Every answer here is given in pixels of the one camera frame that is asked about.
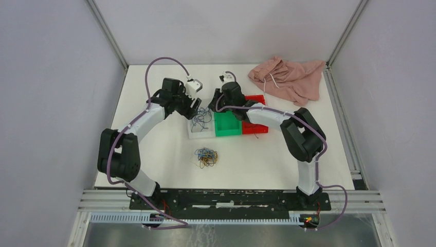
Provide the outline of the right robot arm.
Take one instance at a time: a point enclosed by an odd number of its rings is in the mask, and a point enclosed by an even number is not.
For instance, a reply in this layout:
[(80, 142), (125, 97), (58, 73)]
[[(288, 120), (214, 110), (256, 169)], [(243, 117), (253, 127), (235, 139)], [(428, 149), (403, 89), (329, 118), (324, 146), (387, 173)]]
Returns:
[(297, 204), (312, 209), (322, 194), (319, 184), (319, 159), (326, 151), (326, 136), (306, 108), (293, 113), (247, 100), (237, 82), (216, 88), (209, 108), (217, 113), (231, 112), (237, 120), (281, 131), (290, 154), (298, 163)]

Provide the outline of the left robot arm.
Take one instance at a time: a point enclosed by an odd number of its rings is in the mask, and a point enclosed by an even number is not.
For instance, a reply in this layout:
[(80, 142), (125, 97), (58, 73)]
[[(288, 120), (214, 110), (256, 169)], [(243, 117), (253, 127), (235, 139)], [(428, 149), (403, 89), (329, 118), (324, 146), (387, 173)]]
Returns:
[(142, 194), (149, 209), (161, 205), (162, 196), (156, 192), (160, 185), (141, 170), (139, 143), (159, 123), (173, 112), (191, 120), (197, 115), (201, 99), (196, 94), (203, 88), (197, 79), (186, 83), (164, 78), (161, 89), (147, 100), (145, 109), (120, 129), (105, 129), (100, 136), (97, 161), (99, 172), (106, 174), (111, 184), (123, 182)]

